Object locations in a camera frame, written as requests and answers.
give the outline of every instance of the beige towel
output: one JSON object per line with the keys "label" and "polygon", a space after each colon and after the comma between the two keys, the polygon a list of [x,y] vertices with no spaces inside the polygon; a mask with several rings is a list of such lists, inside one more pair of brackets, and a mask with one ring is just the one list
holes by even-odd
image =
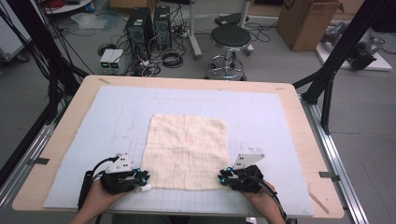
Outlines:
{"label": "beige towel", "polygon": [[222,189],[226,169],[226,125],[193,116],[154,115],[142,161],[148,182],[164,189]]}

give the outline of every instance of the cardboard box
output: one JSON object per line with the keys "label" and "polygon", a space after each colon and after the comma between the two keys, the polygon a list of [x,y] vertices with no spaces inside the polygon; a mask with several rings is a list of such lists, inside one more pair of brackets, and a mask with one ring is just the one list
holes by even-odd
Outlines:
{"label": "cardboard box", "polygon": [[152,12],[158,0],[110,0],[110,7],[122,12],[131,12],[134,7],[149,7]]}
{"label": "cardboard box", "polygon": [[292,51],[315,50],[340,6],[338,0],[285,0],[276,29]]}

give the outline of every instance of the human hand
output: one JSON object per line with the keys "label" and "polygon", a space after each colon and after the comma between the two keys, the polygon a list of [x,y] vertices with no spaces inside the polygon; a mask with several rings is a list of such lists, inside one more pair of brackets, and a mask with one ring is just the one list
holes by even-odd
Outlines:
{"label": "human hand", "polygon": [[[268,185],[272,191],[275,191],[275,187],[264,180],[264,183]],[[241,192],[253,205],[260,215],[262,215],[269,224],[285,224],[279,207],[271,195],[265,190],[261,189],[258,193]]]}
{"label": "human hand", "polygon": [[123,192],[116,195],[107,193],[99,180],[92,183],[90,192],[84,205],[79,210],[78,214],[73,218],[71,224],[85,224],[89,223],[94,217],[104,213],[116,200],[127,195],[128,192]]}

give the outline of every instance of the floor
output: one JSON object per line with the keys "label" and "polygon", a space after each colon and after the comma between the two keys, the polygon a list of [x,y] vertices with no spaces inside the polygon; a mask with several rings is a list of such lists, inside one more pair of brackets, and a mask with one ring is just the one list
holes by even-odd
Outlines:
{"label": "floor", "polygon": [[[57,18],[70,32],[66,39],[95,74],[102,74],[98,48],[121,35],[125,21],[106,13],[96,14],[108,20],[102,30],[79,30],[67,13]],[[207,63],[220,51],[209,43],[208,30],[216,27],[217,15],[196,20],[197,39],[203,57],[195,61],[188,40],[179,68],[163,68],[157,77],[203,78]],[[275,18],[255,18],[249,22],[271,25]],[[316,72],[321,63],[315,52],[291,52],[275,29],[264,31],[269,42],[252,43],[254,52],[247,56],[239,52],[245,66],[247,81],[293,83]],[[396,49],[396,36],[376,34],[390,51]],[[260,35],[262,40],[269,40]],[[396,67],[396,55],[379,54]],[[72,53],[76,66],[87,70]],[[35,62],[13,61],[0,68],[0,167],[26,135],[46,104],[48,81],[39,73]],[[346,167],[349,178],[370,223],[396,223],[396,70],[388,72],[339,70],[333,87],[330,132]],[[307,87],[297,90],[303,93]],[[9,203],[2,213],[2,223],[68,223],[73,213],[24,213],[12,210]],[[102,223],[109,223],[110,215]],[[299,223],[353,223],[348,212],[342,219],[299,219]]]}

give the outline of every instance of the table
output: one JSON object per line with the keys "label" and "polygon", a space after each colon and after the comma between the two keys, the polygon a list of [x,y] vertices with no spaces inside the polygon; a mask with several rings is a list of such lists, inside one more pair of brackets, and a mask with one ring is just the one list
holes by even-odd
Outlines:
{"label": "table", "polygon": [[230,91],[256,91],[278,94],[304,172],[309,195],[312,198],[315,209],[314,217],[339,218],[344,215],[343,207],[332,181],[330,178],[321,178],[318,174],[318,172],[327,172],[327,168],[298,95],[292,85],[225,80],[107,76],[89,76],[85,78],[40,156],[41,158],[49,159],[48,164],[36,164],[32,169],[12,204],[15,210],[53,211],[43,208],[43,203],[47,198],[65,152],[69,149],[95,94],[104,85],[187,90],[218,90],[221,88]]}

